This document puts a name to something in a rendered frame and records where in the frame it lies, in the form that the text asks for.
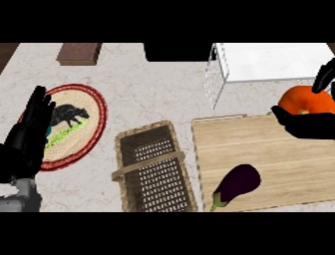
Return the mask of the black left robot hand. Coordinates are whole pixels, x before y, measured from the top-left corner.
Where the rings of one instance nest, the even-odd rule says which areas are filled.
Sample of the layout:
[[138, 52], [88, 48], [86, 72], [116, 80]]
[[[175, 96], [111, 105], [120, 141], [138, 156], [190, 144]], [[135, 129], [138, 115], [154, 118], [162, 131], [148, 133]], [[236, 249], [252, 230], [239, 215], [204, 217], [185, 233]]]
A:
[[5, 141], [0, 143], [0, 183], [33, 178], [40, 169], [54, 106], [45, 88], [37, 86], [27, 101], [21, 121], [12, 125]]

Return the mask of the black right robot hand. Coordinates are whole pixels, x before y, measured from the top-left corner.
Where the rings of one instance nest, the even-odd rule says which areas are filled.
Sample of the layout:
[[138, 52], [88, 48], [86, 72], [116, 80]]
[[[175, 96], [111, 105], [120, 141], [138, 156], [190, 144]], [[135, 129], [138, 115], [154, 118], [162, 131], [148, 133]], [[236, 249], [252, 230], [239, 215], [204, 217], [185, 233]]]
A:
[[[324, 91], [335, 102], [335, 58], [320, 66], [312, 82], [311, 92]], [[277, 122], [296, 138], [335, 139], [335, 115], [302, 114], [292, 115], [278, 105], [271, 107]]]

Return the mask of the orange squash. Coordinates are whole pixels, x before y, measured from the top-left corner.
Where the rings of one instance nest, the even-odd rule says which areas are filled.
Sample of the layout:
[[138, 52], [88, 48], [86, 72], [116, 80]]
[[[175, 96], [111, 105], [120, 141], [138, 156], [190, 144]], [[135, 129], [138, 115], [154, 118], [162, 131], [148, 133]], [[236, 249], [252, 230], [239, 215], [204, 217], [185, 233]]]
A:
[[292, 114], [333, 114], [335, 102], [330, 95], [321, 91], [311, 92], [309, 86], [295, 86], [283, 93], [277, 105]]

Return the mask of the pale wooden tray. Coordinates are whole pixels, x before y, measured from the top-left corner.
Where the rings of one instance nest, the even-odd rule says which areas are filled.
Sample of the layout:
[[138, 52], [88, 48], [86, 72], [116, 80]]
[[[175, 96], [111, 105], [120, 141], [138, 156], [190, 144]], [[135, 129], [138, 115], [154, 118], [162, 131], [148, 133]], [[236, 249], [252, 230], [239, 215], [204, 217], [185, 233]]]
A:
[[221, 211], [246, 211], [335, 200], [335, 140], [293, 137], [274, 116], [191, 121], [202, 206], [228, 171], [253, 166], [261, 182]]

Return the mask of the round woven bear placemat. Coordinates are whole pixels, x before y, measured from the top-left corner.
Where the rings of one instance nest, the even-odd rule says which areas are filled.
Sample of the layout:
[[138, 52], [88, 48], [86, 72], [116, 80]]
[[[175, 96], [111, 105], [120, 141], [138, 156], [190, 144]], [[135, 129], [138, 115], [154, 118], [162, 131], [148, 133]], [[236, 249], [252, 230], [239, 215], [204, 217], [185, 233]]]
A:
[[54, 171], [71, 165], [94, 148], [105, 128], [108, 110], [101, 93], [88, 85], [61, 85], [46, 95], [55, 107], [40, 170]]

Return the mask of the purple eggplant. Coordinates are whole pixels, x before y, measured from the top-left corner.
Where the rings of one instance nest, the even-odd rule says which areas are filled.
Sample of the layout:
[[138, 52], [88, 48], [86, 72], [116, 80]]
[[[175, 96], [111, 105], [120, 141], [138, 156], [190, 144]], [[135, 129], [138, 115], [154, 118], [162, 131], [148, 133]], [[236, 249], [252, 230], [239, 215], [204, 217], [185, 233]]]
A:
[[209, 210], [224, 207], [231, 199], [250, 192], [259, 185], [261, 177], [256, 169], [249, 164], [237, 165], [225, 174], [212, 192]]

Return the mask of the brown wicker basket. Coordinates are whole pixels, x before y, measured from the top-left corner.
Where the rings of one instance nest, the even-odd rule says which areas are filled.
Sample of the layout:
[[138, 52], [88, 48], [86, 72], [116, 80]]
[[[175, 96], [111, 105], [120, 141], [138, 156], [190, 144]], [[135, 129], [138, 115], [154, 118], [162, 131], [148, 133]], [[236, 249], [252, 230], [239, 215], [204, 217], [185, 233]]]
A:
[[120, 132], [114, 139], [119, 184], [126, 212], [190, 212], [196, 202], [184, 167], [184, 153], [169, 121]]

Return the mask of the brown wooden block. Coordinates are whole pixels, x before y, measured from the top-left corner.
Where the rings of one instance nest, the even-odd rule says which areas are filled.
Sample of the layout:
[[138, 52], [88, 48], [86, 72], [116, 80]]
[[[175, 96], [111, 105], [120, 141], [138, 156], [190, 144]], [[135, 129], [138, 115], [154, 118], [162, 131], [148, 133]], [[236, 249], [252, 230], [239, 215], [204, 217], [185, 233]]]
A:
[[61, 66], [95, 66], [100, 49], [100, 43], [64, 43], [55, 60]]

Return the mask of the black appliance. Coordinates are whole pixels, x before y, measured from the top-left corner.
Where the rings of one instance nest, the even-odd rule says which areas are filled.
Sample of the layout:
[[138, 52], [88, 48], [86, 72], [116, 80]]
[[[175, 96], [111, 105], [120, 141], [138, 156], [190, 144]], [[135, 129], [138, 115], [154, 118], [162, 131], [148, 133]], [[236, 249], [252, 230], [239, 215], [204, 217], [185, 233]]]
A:
[[144, 43], [148, 62], [204, 62], [210, 43]]

